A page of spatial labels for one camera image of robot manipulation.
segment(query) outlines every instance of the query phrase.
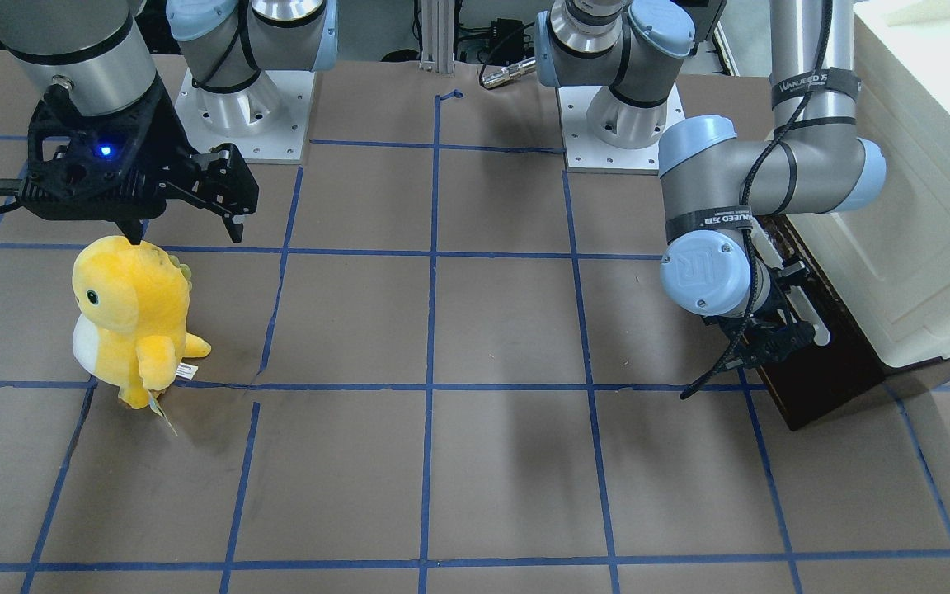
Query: light blue joint cap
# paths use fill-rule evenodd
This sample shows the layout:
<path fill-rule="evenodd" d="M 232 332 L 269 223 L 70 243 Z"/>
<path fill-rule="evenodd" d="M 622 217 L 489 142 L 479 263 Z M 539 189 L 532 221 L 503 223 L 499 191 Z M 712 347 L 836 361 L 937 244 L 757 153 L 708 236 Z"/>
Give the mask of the light blue joint cap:
<path fill-rule="evenodd" d="M 321 29 L 321 44 L 317 46 L 317 57 L 313 58 L 312 72 L 332 70 L 336 67 L 339 55 L 339 31 L 336 29 L 336 0 L 325 0 L 325 24 Z"/>
<path fill-rule="evenodd" d="M 882 193 L 882 186 L 886 185 L 886 158 L 882 156 L 881 148 L 867 139 L 856 139 L 863 143 L 863 171 L 856 185 L 841 204 L 834 207 L 831 213 L 844 213 L 846 210 L 858 210 L 874 202 Z"/>
<path fill-rule="evenodd" d="M 192 41 L 211 33 L 237 8 L 237 0 L 168 0 L 167 21 L 176 41 Z"/>
<path fill-rule="evenodd" d="M 552 60 L 552 37 L 548 34 L 548 11 L 538 12 L 538 31 L 534 34 L 534 56 L 538 57 L 538 81 L 546 87 L 559 88 Z"/>
<path fill-rule="evenodd" d="M 662 285 L 681 308 L 720 316 L 749 296 L 750 260 L 726 234 L 699 229 L 682 234 L 666 249 Z"/>
<path fill-rule="evenodd" d="M 629 4 L 633 29 L 662 53 L 686 58 L 694 45 L 694 22 L 670 0 L 634 0 Z"/>
<path fill-rule="evenodd" d="M 679 121 L 659 139 L 659 177 L 694 155 L 736 137 L 736 127 L 727 117 L 697 115 Z"/>

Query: velcro strap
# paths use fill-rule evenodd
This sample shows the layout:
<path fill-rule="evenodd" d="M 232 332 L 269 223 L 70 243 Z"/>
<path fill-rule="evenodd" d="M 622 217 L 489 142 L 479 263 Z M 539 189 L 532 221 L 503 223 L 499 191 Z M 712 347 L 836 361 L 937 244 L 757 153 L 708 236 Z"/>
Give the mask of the velcro strap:
<path fill-rule="evenodd" d="M 666 222 L 666 241 L 672 243 L 684 233 L 706 229 L 753 229 L 754 211 L 749 206 L 705 208 L 674 217 Z"/>
<path fill-rule="evenodd" d="M 860 94 L 860 77 L 851 70 L 842 68 L 821 68 L 792 76 L 772 86 L 772 108 L 775 109 L 781 102 L 801 97 L 807 91 L 837 91 L 852 97 L 854 100 Z"/>

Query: plush toy arm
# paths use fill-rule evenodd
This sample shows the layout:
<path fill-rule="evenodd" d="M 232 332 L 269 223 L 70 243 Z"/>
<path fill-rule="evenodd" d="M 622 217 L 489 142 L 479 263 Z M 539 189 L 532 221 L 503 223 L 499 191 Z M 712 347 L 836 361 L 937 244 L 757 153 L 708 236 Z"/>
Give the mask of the plush toy arm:
<path fill-rule="evenodd" d="M 147 390 L 162 390 L 174 381 L 178 359 L 167 336 L 146 336 L 137 343 L 139 375 Z"/>

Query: gray floor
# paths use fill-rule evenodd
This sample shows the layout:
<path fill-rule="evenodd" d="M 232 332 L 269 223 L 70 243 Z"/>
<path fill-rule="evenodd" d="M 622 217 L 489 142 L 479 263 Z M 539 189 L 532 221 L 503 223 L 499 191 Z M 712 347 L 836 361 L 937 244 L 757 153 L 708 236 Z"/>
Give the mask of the gray floor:
<path fill-rule="evenodd" d="M 767 86 L 680 80 L 743 139 Z M 0 54 L 0 176 L 35 99 Z M 68 352 L 112 229 L 1 217 L 0 592 L 949 593 L 950 384 L 797 433 L 753 375 L 680 402 L 723 340 L 659 286 L 661 189 L 565 173 L 557 118 L 532 79 L 325 74 L 243 244 L 151 224 L 214 347 L 178 436 Z"/>

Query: white tag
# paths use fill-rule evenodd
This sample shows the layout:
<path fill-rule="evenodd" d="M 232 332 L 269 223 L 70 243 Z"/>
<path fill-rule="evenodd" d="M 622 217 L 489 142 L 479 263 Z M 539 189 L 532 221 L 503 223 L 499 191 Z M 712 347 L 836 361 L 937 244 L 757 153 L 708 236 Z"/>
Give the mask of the white tag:
<path fill-rule="evenodd" d="M 199 367 L 196 367 L 196 365 L 189 365 L 188 362 L 180 362 L 178 369 L 174 370 L 174 375 L 185 377 L 186 380 L 192 380 L 193 375 L 196 375 L 197 369 L 199 369 Z"/>

